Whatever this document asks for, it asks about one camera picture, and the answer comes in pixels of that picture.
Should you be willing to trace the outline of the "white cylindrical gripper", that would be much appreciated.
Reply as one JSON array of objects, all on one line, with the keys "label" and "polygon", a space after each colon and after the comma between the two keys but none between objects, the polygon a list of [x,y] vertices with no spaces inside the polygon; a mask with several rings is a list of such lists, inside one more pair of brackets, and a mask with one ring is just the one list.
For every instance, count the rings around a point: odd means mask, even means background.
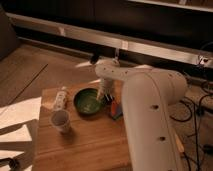
[{"label": "white cylindrical gripper", "polygon": [[114,81],[111,79],[101,78],[99,89],[97,93],[97,99],[101,100],[104,95],[113,93]]}]

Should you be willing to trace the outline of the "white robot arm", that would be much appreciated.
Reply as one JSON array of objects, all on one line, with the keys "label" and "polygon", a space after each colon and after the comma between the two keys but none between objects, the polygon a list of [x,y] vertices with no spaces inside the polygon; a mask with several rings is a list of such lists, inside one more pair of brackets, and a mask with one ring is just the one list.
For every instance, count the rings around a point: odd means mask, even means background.
[{"label": "white robot arm", "polygon": [[112,83],[123,83],[121,104],[133,171],[183,171],[168,107],[187,91],[185,77],[174,70],[121,67],[116,60],[97,64],[99,96]]}]

